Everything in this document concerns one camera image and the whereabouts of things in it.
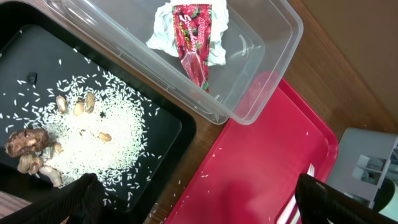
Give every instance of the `red packet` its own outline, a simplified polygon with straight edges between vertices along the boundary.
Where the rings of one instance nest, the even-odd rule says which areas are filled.
[[[209,92],[211,4],[181,4],[172,9],[181,64],[189,79]]]

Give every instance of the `candy wrapper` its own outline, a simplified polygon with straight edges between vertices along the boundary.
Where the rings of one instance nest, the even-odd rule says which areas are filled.
[[[226,0],[171,0],[158,8],[146,44],[179,57],[189,79],[208,91],[208,66],[226,62],[221,37],[227,25]]]

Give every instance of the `wood grain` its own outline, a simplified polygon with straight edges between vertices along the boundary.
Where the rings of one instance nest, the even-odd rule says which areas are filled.
[[[160,223],[171,212],[172,205],[177,202],[223,126],[211,124],[173,99],[167,92],[153,85],[141,74],[137,74],[134,69],[120,61],[116,55],[109,53],[93,39],[82,34],[80,30],[76,30],[65,21],[54,18],[44,1],[32,0],[29,2],[65,28],[78,34],[81,39],[96,47],[101,53],[117,61],[123,68],[153,86],[154,89],[181,106],[195,118],[197,135],[160,196],[158,204],[154,205],[150,217],[148,216],[146,220],[146,223]],[[358,77],[307,8],[300,0],[291,0],[290,3],[303,20],[304,34],[285,73],[287,81],[326,121],[338,138],[350,126],[398,133],[398,124]],[[9,198],[0,198],[0,205],[0,214],[5,213],[5,211],[13,212],[23,207],[22,204],[15,205]]]

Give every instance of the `red tray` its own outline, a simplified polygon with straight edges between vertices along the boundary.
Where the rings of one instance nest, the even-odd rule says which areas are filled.
[[[275,223],[299,174],[313,164],[326,181],[337,153],[332,131],[282,80],[255,123],[228,121],[166,223]]]

